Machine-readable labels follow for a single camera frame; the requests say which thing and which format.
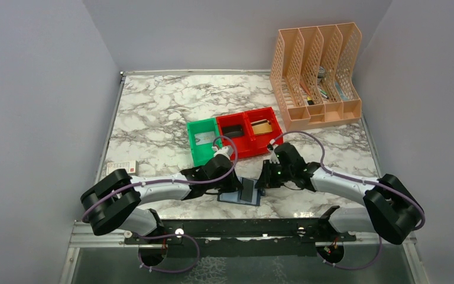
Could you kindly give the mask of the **navy blue card holder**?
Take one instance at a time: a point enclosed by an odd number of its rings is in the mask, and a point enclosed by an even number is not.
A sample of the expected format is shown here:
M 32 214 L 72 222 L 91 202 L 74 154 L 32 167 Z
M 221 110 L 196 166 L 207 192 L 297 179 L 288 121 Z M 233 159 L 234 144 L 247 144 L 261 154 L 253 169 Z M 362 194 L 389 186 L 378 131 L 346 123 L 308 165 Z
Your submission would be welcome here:
M 217 201 L 230 204 L 260 206 L 261 198 L 265 196 L 265 189 L 257 189 L 256 179 L 239 177 L 242 189 L 236 192 L 223 193 L 217 197 Z

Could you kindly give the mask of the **silver grey card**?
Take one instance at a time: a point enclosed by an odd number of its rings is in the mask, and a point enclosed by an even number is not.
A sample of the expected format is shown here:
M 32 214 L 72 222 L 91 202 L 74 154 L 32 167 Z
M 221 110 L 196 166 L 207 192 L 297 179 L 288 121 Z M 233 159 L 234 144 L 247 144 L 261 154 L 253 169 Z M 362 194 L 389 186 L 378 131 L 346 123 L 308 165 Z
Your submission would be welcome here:
M 252 203 L 254 195 L 254 181 L 248 178 L 242 179 L 243 189 L 241 190 L 240 200 Z

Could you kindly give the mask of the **green plastic bin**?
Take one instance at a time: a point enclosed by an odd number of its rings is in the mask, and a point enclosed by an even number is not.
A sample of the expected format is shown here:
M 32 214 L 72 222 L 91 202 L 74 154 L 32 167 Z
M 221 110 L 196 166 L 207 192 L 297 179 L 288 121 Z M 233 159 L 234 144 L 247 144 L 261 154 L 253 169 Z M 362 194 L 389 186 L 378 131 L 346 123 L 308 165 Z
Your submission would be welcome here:
M 215 118 L 188 122 L 187 133 L 194 166 L 203 166 L 214 155 L 214 139 L 219 136 Z

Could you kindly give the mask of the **red double bin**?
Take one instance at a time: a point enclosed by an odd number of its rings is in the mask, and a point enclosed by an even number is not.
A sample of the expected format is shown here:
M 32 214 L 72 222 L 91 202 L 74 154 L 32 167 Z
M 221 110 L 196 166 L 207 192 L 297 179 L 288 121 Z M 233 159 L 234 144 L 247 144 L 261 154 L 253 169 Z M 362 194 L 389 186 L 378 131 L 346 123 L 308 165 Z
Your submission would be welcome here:
M 264 135 L 254 135 L 251 123 L 258 120 L 269 120 L 273 131 Z M 216 117 L 216 122 L 221 135 L 223 135 L 221 130 L 222 127 L 242 125 L 244 136 L 231 139 L 237 147 L 238 157 L 240 159 L 268 153 L 267 145 L 273 139 L 275 139 L 278 144 L 283 142 L 283 139 L 279 137 L 283 132 L 276 119 L 275 112 L 271 107 L 222 115 Z

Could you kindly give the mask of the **peach desk file organizer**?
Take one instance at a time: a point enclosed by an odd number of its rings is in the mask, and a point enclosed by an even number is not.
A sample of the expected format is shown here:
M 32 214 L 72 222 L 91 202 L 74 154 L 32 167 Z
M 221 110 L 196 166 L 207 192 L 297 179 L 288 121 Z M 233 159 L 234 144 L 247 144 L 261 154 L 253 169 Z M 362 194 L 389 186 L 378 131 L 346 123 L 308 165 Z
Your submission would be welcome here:
M 362 33 L 355 22 L 278 31 L 270 82 L 287 131 L 356 123 L 352 83 Z

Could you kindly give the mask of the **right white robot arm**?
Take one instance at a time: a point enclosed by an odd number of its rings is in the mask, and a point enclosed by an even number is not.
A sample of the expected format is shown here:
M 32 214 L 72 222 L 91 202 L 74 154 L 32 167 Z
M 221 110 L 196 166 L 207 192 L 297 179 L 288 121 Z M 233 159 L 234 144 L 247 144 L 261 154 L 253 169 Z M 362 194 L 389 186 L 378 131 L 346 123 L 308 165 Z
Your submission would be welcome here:
M 401 244 L 421 224 L 423 212 L 404 185 L 393 175 L 382 178 L 347 176 L 306 162 L 290 143 L 272 148 L 262 163 L 257 189 L 279 188 L 293 182 L 298 188 L 340 196 L 357 208 L 331 210 L 317 225 L 318 235 L 331 241 L 340 233 L 376 233 L 391 244 Z

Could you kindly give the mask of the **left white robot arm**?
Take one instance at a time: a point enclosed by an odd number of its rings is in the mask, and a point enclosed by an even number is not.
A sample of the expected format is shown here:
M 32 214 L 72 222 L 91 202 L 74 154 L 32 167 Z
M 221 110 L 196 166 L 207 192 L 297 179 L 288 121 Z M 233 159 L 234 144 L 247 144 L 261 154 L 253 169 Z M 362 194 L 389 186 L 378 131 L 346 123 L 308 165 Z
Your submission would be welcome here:
M 146 242 L 161 238 L 162 225 L 153 209 L 138 209 L 142 204 L 165 200 L 189 200 L 209 190 L 219 195 L 242 190 L 234 163 L 222 154 L 203 166 L 184 169 L 169 177 L 132 177 L 125 169 L 116 169 L 83 193 L 82 222 L 90 224 L 94 235 L 115 229 L 130 230 Z

